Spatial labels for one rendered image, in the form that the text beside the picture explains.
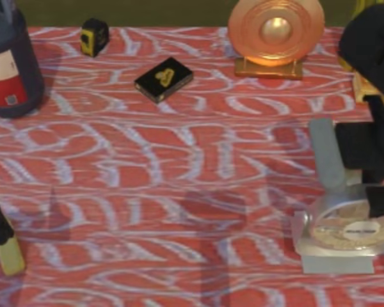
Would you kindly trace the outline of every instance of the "tablecloth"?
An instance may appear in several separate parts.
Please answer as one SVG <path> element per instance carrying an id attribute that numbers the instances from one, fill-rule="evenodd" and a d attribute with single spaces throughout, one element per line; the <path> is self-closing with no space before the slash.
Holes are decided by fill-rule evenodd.
<path id="1" fill-rule="evenodd" d="M 225 28 L 32 28 L 41 110 L 0 119 L 0 204 L 28 268 L 0 307 L 384 307 L 377 273 L 304 275 L 289 216 L 323 190 L 307 122 L 369 118 L 327 29 L 304 80 L 234 76 Z M 195 80 L 158 105 L 134 80 L 168 56 Z"/>

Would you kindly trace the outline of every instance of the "red and white label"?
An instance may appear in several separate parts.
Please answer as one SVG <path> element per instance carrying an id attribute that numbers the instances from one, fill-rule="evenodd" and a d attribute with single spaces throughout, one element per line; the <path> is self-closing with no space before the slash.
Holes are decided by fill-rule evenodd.
<path id="1" fill-rule="evenodd" d="M 0 107 L 9 107 L 27 101 L 12 52 L 0 53 Z"/>

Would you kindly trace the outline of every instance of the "green background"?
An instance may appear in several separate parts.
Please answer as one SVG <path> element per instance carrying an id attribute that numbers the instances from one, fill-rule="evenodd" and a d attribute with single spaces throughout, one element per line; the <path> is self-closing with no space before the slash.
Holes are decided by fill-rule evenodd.
<path id="1" fill-rule="evenodd" d="M 356 0 L 320 0 L 327 26 L 345 26 Z M 29 26 L 226 26 L 237 0 L 16 0 Z"/>

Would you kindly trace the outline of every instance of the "dark bottle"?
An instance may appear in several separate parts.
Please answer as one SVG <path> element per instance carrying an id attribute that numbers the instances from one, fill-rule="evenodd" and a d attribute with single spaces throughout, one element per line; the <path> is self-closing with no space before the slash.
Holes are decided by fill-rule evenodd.
<path id="1" fill-rule="evenodd" d="M 44 78 L 14 0 L 0 0 L 0 117 L 18 118 L 43 101 Z"/>

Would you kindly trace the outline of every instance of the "round copper disc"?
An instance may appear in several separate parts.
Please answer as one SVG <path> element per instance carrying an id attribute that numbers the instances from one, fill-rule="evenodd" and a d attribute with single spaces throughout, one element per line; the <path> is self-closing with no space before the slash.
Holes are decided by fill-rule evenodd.
<path id="1" fill-rule="evenodd" d="M 324 12 L 318 0 L 239 0 L 228 23 L 235 50 L 269 67 L 301 59 L 323 31 Z"/>

